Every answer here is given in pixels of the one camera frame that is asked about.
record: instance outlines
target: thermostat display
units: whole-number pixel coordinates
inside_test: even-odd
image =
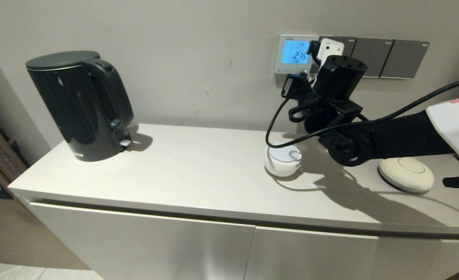
[[[318,40],[315,36],[291,36],[281,35],[276,57],[276,74],[299,74],[308,73],[314,63],[307,54],[312,40]]]

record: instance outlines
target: power cord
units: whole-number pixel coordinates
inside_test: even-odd
[[[330,126],[330,127],[318,130],[316,132],[304,135],[304,136],[302,136],[300,138],[297,138],[295,140],[291,140],[291,141],[286,142],[286,143],[281,144],[281,145],[272,145],[271,143],[269,143],[269,134],[271,133],[272,126],[274,126],[274,121],[276,120],[276,117],[278,116],[279,112],[284,107],[284,105],[288,102],[288,100],[290,100],[290,98],[293,96],[293,94],[295,94],[295,92],[297,92],[297,91],[295,91],[295,92],[291,93],[290,96],[286,97],[286,99],[283,101],[283,103],[281,103],[281,106],[277,109],[276,113],[274,114],[274,117],[272,117],[272,121],[269,124],[269,127],[267,129],[267,133],[265,134],[265,143],[267,144],[267,146],[269,146],[271,148],[279,149],[279,148],[288,147],[290,145],[297,144],[299,142],[302,142],[302,141],[307,140],[309,138],[312,138],[314,136],[319,136],[319,135],[321,135],[321,134],[323,134],[325,132],[332,131],[332,130],[335,130],[335,129],[352,128],[352,127],[356,127],[356,126],[364,126],[366,124],[376,124],[376,123],[380,123],[380,122],[386,122],[389,119],[393,119],[394,117],[397,117],[398,115],[407,112],[408,110],[420,105],[421,103],[423,103],[425,101],[428,101],[429,99],[431,99],[431,98],[433,98],[433,97],[435,97],[435,96],[437,96],[439,94],[442,94],[442,93],[444,93],[444,92],[446,92],[448,90],[456,88],[456,87],[459,87],[459,81],[451,83],[449,85],[446,85],[445,87],[441,87],[438,90],[435,90],[434,92],[432,92],[430,94],[427,94],[426,96],[421,97],[420,99],[418,99],[418,100],[410,103],[409,105],[401,108],[400,110],[398,110],[398,111],[396,111],[396,112],[394,112],[394,113],[392,113],[390,115],[386,115],[385,117],[381,117],[380,119],[375,119],[373,121],[349,122],[349,123],[346,123],[346,124],[337,124],[336,126]]]

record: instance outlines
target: temperature reading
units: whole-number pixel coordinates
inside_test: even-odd
[[[281,63],[308,64],[307,50],[309,50],[309,42],[287,40],[284,42]]]

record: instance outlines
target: robotic arm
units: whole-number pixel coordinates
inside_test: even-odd
[[[340,55],[329,55],[320,61],[316,56],[318,49],[318,42],[311,42],[309,53],[321,65],[315,80],[310,82],[306,75],[288,74],[281,91],[285,102],[289,99],[298,102],[298,106],[288,112],[290,121],[304,122],[309,135],[282,145],[272,145],[266,138],[270,147],[285,147],[319,136],[319,142],[328,149],[330,156],[345,166],[361,165],[375,158],[459,154],[459,99],[395,118],[419,103],[459,86],[459,82],[443,87],[394,114],[370,121],[361,115],[363,108],[349,99],[367,66],[357,59]],[[362,121],[352,122],[356,117]],[[444,185],[459,188],[459,177],[444,179]]]

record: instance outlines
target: white cabinet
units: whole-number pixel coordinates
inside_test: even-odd
[[[254,226],[31,203],[106,280],[243,280]]]
[[[257,227],[245,280],[444,280],[458,272],[459,240]]]

